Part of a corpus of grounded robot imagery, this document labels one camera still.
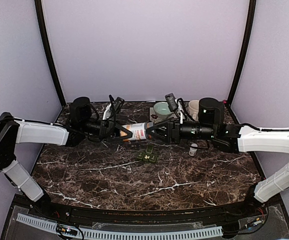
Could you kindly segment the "orange grey-capped pill bottle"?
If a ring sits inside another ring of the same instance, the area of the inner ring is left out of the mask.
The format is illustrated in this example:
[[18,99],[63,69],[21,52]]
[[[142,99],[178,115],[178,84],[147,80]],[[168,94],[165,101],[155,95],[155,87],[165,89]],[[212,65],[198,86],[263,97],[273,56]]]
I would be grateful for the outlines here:
[[124,142],[127,141],[142,141],[151,139],[152,136],[147,133],[147,129],[154,125],[153,122],[142,122],[142,123],[133,123],[126,124],[122,127],[132,132],[132,136],[124,139]]

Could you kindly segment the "green pill organizer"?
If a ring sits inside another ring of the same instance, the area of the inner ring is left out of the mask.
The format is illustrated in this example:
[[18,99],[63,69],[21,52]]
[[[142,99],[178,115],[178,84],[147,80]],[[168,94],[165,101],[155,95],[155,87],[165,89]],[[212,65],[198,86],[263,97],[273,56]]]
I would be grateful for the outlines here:
[[143,161],[146,163],[155,164],[158,160],[158,156],[153,154],[154,147],[152,145],[148,145],[145,151],[140,151],[136,159],[139,161]]

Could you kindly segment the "small white pill bottle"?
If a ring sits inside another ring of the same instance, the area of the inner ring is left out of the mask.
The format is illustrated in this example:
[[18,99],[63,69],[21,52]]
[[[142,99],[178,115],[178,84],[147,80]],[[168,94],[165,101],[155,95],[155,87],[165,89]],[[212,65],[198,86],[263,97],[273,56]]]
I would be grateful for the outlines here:
[[197,154],[197,149],[198,148],[198,145],[196,143],[192,143],[190,145],[190,149],[189,149],[189,152],[188,154],[191,156],[191,157],[194,157],[196,154]]

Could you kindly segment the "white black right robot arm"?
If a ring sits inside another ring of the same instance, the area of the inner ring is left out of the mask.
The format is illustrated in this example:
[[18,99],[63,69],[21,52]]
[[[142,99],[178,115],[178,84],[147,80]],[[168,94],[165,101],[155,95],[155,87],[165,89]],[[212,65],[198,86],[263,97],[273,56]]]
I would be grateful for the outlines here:
[[[289,154],[289,127],[263,128],[249,123],[225,124],[225,105],[211,97],[199,100],[198,121],[167,119],[149,123],[146,134],[166,143],[208,140],[225,153],[274,152]],[[252,185],[239,212],[250,217],[276,194],[289,188],[289,162],[265,180]]]

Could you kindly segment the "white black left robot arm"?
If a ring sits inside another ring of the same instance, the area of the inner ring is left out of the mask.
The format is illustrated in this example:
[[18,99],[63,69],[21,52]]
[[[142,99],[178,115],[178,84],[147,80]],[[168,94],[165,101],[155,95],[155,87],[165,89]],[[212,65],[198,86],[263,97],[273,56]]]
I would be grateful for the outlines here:
[[133,133],[117,123],[124,100],[109,98],[110,103],[103,119],[88,97],[78,97],[69,105],[69,117],[65,124],[46,123],[20,119],[9,112],[0,115],[0,172],[35,204],[44,218],[55,214],[55,206],[49,203],[48,194],[18,162],[15,148],[18,144],[49,144],[75,147],[84,139],[92,142],[103,140],[127,140]]

